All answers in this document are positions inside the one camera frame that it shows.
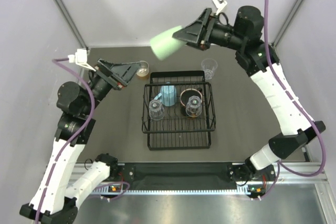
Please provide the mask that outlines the light blue ceramic mug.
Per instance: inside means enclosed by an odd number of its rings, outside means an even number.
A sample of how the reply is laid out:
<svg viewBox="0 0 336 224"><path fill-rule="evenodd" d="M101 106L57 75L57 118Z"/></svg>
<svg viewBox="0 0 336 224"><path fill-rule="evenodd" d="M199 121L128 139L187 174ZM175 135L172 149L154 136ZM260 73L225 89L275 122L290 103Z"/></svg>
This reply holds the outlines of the light blue ceramic mug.
<svg viewBox="0 0 336 224"><path fill-rule="evenodd" d="M159 100L166 107L173 106L177 103L177 89L173 85L161 86L154 99Z"/></svg>

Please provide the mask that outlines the mint green plastic cup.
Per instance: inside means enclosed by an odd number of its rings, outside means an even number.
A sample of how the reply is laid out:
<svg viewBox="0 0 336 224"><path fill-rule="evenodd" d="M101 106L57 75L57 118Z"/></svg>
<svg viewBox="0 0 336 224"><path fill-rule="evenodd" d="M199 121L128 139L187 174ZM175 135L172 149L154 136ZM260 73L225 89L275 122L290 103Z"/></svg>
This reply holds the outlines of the mint green plastic cup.
<svg viewBox="0 0 336 224"><path fill-rule="evenodd" d="M182 29L182 26L170 28L150 40L150 47L158 60L162 61L181 49L186 42L173 38L173 34Z"/></svg>

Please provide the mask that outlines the red and black skull mug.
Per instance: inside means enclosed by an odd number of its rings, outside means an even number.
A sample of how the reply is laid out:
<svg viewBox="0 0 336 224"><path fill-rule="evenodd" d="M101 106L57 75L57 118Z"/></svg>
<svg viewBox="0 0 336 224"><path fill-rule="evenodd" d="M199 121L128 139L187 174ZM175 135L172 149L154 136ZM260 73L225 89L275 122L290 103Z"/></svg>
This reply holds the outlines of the red and black skull mug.
<svg viewBox="0 0 336 224"><path fill-rule="evenodd" d="M181 114L189 118L196 118L202 114L202 88L189 88L180 95Z"/></svg>

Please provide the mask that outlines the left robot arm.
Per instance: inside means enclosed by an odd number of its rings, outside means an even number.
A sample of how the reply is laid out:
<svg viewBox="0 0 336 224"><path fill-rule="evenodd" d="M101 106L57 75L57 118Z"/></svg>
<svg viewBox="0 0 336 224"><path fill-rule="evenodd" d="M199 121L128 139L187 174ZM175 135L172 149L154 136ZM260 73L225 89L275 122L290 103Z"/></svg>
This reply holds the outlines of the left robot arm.
<svg viewBox="0 0 336 224"><path fill-rule="evenodd" d="M86 147L96 123L93 114L111 90L127 87L141 63L111 63L99 59L89 68L85 81L63 65L65 59L53 63L69 71L79 81L62 84L57 92L57 108L62 115L53 140L52 154L39 188L29 203L20 208L20 215L34 223L73 223L82 203L90 194L102 188L102 182L112 180L124 193L129 187L121 175L117 158L109 154L98 155L72 185L69 180L79 155Z"/></svg>

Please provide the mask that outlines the small steel cup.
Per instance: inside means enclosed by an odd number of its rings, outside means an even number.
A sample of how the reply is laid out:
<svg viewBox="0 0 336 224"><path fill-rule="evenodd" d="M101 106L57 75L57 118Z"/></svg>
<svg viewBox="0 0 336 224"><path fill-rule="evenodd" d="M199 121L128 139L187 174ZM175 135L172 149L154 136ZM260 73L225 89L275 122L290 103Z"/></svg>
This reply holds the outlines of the small steel cup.
<svg viewBox="0 0 336 224"><path fill-rule="evenodd" d="M147 80L150 77L149 64L146 61L140 61L140 68L138 69L136 75L141 80Z"/></svg>

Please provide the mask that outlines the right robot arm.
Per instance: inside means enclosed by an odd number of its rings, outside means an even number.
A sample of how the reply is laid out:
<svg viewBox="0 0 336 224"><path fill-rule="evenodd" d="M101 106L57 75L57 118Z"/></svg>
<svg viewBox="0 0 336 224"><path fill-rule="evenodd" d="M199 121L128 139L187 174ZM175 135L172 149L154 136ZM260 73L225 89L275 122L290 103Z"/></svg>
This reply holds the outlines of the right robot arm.
<svg viewBox="0 0 336 224"><path fill-rule="evenodd" d="M326 129L322 121L315 121L301 106L284 76L277 54L261 39L266 34L263 27L264 18L253 6L240 7L233 25L222 24L219 16L206 8L196 21L172 35L199 50L206 50L212 44L235 50L237 63L273 110L281 132L245 160L243 168L251 180L258 180L264 168L272 163L286 159L315 138L321 139Z"/></svg>

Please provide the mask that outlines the small clear glass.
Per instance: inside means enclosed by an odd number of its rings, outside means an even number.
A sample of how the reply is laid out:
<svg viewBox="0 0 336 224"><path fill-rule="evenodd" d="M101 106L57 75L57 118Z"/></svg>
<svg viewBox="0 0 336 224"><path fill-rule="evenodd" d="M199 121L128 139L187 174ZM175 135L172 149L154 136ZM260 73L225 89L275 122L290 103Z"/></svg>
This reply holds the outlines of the small clear glass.
<svg viewBox="0 0 336 224"><path fill-rule="evenodd" d="M202 113L202 99L198 96L191 96L187 102L186 115L192 118L196 118Z"/></svg>
<svg viewBox="0 0 336 224"><path fill-rule="evenodd" d="M165 116L164 106L160 100L153 99L149 103L149 116L152 120L161 120Z"/></svg>

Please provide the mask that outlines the clear faceted glass tumbler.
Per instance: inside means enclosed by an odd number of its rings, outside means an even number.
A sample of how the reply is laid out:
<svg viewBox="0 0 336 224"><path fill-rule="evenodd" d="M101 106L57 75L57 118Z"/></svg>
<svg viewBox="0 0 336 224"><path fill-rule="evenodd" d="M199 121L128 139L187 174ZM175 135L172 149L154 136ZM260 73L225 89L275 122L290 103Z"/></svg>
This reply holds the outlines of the clear faceted glass tumbler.
<svg viewBox="0 0 336 224"><path fill-rule="evenodd" d="M213 78L215 74L215 71L218 67L218 63L214 59L207 58L201 62L201 67L202 67L202 70L204 71L205 79L210 80Z"/></svg>

